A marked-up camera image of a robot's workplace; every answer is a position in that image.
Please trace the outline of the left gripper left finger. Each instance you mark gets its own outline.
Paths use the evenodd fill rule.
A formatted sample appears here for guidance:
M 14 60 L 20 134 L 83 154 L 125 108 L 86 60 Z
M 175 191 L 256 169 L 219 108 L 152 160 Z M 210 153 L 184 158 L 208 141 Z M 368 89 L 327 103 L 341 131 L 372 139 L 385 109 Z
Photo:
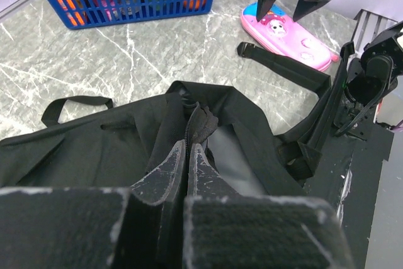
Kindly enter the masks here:
M 1 190 L 2 268 L 180 268 L 186 151 L 126 188 Z

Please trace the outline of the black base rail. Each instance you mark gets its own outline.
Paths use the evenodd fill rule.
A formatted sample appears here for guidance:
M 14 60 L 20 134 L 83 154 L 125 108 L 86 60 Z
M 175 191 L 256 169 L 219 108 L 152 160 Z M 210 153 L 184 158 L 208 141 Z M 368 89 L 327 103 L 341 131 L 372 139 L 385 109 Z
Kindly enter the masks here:
M 370 125 L 366 140 L 329 135 L 314 177 L 304 190 L 336 211 L 356 268 L 366 263 L 382 164 L 389 159 L 394 135 Z

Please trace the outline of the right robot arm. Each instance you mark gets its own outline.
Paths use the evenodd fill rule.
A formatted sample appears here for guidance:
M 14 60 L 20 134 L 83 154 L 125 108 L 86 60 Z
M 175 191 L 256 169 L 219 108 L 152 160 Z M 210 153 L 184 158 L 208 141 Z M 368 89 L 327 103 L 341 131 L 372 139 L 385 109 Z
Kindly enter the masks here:
M 276 0 L 258 0 L 259 19 L 267 13 Z M 318 10 L 331 0 L 298 0 L 293 13 L 295 21 Z M 348 98 L 364 107 L 354 117 L 338 127 L 336 137 L 347 134 L 376 106 L 397 84 L 397 76 L 402 75 L 402 46 L 398 39 L 402 36 L 402 22 L 396 23 L 379 34 L 363 47 L 363 54 L 356 63 L 360 73 L 345 82 L 344 92 Z

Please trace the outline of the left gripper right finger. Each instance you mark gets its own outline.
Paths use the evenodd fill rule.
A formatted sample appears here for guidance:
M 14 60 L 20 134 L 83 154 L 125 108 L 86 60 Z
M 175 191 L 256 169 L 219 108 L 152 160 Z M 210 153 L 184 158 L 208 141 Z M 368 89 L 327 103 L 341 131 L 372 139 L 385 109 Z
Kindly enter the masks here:
M 185 268 L 353 268 L 339 220 L 324 200 L 238 194 L 190 152 L 184 200 Z

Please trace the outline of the black backpack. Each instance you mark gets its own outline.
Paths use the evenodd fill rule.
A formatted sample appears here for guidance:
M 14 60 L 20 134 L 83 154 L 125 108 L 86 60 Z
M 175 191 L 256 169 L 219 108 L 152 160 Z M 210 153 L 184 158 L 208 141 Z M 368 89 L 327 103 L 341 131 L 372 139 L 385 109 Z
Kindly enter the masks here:
M 239 56 L 254 60 L 314 92 L 312 111 L 284 134 L 274 135 L 262 109 L 232 86 L 175 81 L 164 94 L 116 107 L 109 98 L 72 101 L 106 110 L 59 123 L 65 99 L 49 104 L 45 128 L 1 141 L 1 186 L 130 186 L 167 157 L 173 145 L 204 143 L 230 127 L 240 153 L 265 194 L 301 196 L 314 176 L 339 102 L 353 42 L 343 45 L 336 77 L 289 57 L 242 42 Z

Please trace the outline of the pink pencil case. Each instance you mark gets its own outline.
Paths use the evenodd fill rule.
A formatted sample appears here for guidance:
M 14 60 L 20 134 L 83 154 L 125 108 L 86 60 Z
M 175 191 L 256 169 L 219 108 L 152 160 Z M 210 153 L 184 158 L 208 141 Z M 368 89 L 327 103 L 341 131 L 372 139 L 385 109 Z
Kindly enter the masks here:
M 273 5 L 261 19 L 256 19 L 258 5 L 243 9 L 243 29 L 266 50 L 300 61 L 318 71 L 325 71 L 339 60 L 325 44 L 294 22 L 281 8 Z

